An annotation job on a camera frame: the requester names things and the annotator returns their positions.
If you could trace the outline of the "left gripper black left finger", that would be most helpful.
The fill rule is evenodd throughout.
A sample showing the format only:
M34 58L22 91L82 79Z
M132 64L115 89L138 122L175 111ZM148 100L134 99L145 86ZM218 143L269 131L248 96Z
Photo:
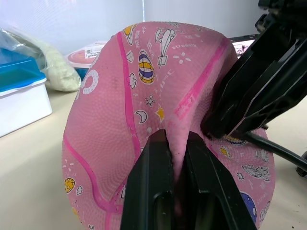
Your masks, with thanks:
M129 173L121 230L174 229L174 181L165 130L149 136Z

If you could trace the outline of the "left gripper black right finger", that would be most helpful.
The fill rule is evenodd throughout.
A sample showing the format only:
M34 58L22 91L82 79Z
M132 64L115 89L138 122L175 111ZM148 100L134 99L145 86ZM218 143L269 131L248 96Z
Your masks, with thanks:
M196 133L189 133L184 162L189 230L256 229L231 173Z

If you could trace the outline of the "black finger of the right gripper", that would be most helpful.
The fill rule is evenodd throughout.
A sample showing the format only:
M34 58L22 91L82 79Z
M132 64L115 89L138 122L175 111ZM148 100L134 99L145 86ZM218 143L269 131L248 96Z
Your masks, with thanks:
M282 31L265 31L258 35L215 90L211 108L201 122L203 134L209 138L231 134L232 120L244 94L272 62L286 58L299 40ZM242 137L246 133L234 132L233 135Z
M299 40L286 58L272 62L244 94L230 133L258 129L294 107L307 93L307 41Z

